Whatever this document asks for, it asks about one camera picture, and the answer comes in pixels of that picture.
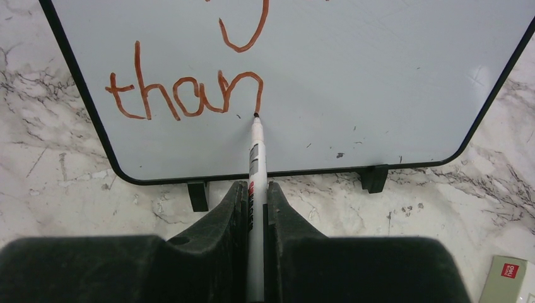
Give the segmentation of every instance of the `whiteboard frame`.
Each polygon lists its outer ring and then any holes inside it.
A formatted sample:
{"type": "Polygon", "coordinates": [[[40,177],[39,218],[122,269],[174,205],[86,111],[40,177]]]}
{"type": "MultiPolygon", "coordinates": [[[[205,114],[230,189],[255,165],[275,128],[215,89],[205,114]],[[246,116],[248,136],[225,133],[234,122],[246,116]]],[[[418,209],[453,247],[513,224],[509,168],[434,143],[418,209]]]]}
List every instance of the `whiteboard frame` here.
{"type": "MultiPolygon", "coordinates": [[[[63,30],[61,22],[59,21],[59,17],[56,13],[56,10],[54,9],[52,0],[39,0],[39,2],[49,22],[52,32],[56,38],[56,41],[61,50],[61,53],[63,54],[63,57],[65,58],[65,61],[67,62],[67,66],[73,76],[74,82],[76,83],[76,86],[78,87],[78,91],[89,113],[89,116],[91,117],[91,121],[93,121],[93,125],[95,127],[95,130],[97,131],[98,138],[100,139],[100,142],[102,143],[102,146],[104,147],[104,152],[106,153],[106,156],[108,157],[108,160],[110,161],[112,169],[121,179],[125,180],[126,182],[135,184],[135,185],[161,185],[161,184],[185,183],[185,182],[192,182],[192,181],[209,182],[209,181],[247,179],[249,177],[248,174],[233,174],[233,175],[217,175],[217,176],[204,176],[204,177],[191,177],[191,178],[178,178],[178,179],[139,180],[139,179],[132,178],[128,176],[127,174],[125,174],[121,170],[121,167],[119,166],[117,158],[115,157],[115,153],[108,139],[106,130],[104,129],[102,121],[100,120],[100,117],[98,116],[98,112],[95,108],[95,104],[93,103],[93,100],[89,93],[89,89],[87,88],[85,80],[83,79],[82,73],[76,61],[74,53],[71,49],[69,41],[66,37],[66,34],[63,30]]],[[[505,83],[505,80],[507,79],[507,77],[509,77],[511,70],[513,70],[513,67],[518,61],[518,58],[520,58],[520,55],[526,48],[526,45],[530,41],[534,32],[535,32],[535,16],[531,20],[526,32],[522,36],[522,39],[520,40],[518,46],[513,52],[511,58],[508,60],[507,64],[505,65],[505,68],[500,74],[498,81],[495,83],[492,91],[490,92],[488,98],[486,99],[485,104],[483,104],[480,112],[478,113],[476,119],[474,120],[472,126],[470,127],[468,133],[466,134],[466,137],[462,141],[461,146],[453,155],[441,161],[381,165],[381,167],[384,169],[388,169],[388,170],[414,169],[414,168],[419,168],[419,167],[435,167],[435,166],[445,165],[453,161],[455,158],[457,158],[466,149],[468,143],[470,142],[472,136],[477,130],[479,124],[483,120],[483,117],[485,116],[487,110],[490,108],[492,101],[494,101],[494,99],[498,95],[498,92],[500,91],[503,84],[505,83]]],[[[332,173],[338,173],[338,172],[360,173],[360,172],[369,170],[370,168],[374,166],[376,165],[368,166],[368,167],[347,167],[343,169],[312,169],[312,170],[299,170],[299,171],[290,170],[290,171],[282,171],[282,172],[270,172],[268,173],[268,177],[283,177],[283,176],[290,176],[290,175],[310,175],[310,174],[332,174],[332,173]]]]}

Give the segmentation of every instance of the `black plastic foot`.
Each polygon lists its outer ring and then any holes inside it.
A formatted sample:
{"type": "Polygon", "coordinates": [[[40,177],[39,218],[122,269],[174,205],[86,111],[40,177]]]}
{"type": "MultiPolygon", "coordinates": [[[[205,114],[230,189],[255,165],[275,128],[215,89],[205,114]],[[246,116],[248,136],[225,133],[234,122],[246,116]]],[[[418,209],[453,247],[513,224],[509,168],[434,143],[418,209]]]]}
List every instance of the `black plastic foot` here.
{"type": "Polygon", "coordinates": [[[362,189],[367,189],[370,194],[376,194],[383,191],[388,176],[388,168],[387,165],[378,165],[368,167],[358,174],[360,174],[362,189]]]}
{"type": "Polygon", "coordinates": [[[208,182],[197,181],[187,183],[187,192],[193,211],[208,211],[208,182]]]}

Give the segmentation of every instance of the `white marble surface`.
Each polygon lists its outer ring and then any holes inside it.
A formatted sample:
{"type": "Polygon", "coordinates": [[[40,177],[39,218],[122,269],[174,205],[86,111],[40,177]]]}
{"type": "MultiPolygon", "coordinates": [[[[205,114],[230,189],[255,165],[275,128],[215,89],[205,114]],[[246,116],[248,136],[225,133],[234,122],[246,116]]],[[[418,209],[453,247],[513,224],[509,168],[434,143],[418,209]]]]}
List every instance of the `white marble surface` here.
{"type": "MultiPolygon", "coordinates": [[[[535,262],[533,40],[452,163],[393,171],[373,195],[354,174],[275,180],[326,235],[437,238],[477,300],[493,254],[535,262]]],[[[37,0],[0,1],[0,73],[0,246],[36,235],[169,238],[203,216],[184,185],[116,178],[37,0]]],[[[212,183],[211,200],[230,184],[212,183]]]]}

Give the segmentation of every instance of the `handwritten word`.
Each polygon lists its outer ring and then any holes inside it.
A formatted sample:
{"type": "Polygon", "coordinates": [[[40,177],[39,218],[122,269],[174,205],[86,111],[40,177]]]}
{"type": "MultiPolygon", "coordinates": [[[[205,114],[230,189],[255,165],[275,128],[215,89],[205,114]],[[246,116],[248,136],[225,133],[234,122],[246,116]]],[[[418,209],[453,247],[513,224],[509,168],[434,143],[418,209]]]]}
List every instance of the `handwritten word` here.
{"type": "MultiPolygon", "coordinates": [[[[169,107],[169,110],[171,111],[171,114],[173,117],[180,121],[180,116],[175,109],[173,102],[171,101],[171,98],[169,97],[169,94],[167,93],[165,87],[162,84],[155,83],[145,86],[144,79],[143,79],[143,72],[141,71],[141,43],[139,41],[136,41],[135,43],[135,51],[134,51],[134,68],[136,70],[136,77],[138,79],[138,85],[141,92],[141,98],[143,100],[143,105],[145,108],[145,114],[146,117],[137,116],[134,114],[128,113],[124,107],[122,106],[121,97],[119,96],[119,93],[122,92],[128,92],[130,90],[134,90],[134,85],[128,85],[123,87],[117,86],[117,80],[115,73],[110,74],[110,86],[107,86],[105,89],[107,92],[111,93],[115,98],[115,103],[117,104],[117,108],[119,111],[125,115],[128,118],[132,119],[147,119],[151,120],[151,110],[149,106],[148,101],[148,94],[151,90],[159,90],[162,94],[162,97],[165,99],[167,106],[169,107]]],[[[218,83],[221,90],[221,95],[223,96],[223,107],[217,108],[214,107],[208,102],[208,98],[206,97],[205,89],[204,89],[204,83],[198,83],[197,79],[193,77],[183,77],[178,79],[175,84],[173,85],[173,99],[175,100],[175,103],[180,107],[182,113],[186,117],[197,117],[200,116],[203,111],[204,107],[207,109],[218,112],[218,113],[225,113],[228,112],[228,109],[230,107],[230,97],[232,95],[232,91],[238,85],[238,82],[243,78],[252,78],[258,82],[258,90],[256,95],[256,104],[255,104],[255,112],[260,111],[260,105],[262,100],[262,91],[264,89],[264,81],[262,78],[260,78],[257,74],[253,73],[252,71],[246,71],[244,73],[240,73],[234,77],[234,79],[228,84],[226,78],[223,76],[222,71],[218,71],[218,83]],[[184,83],[191,83],[193,85],[193,94],[195,97],[199,98],[199,107],[197,111],[195,112],[188,112],[184,104],[182,103],[180,97],[179,97],[179,87],[180,85],[184,83]]]]}

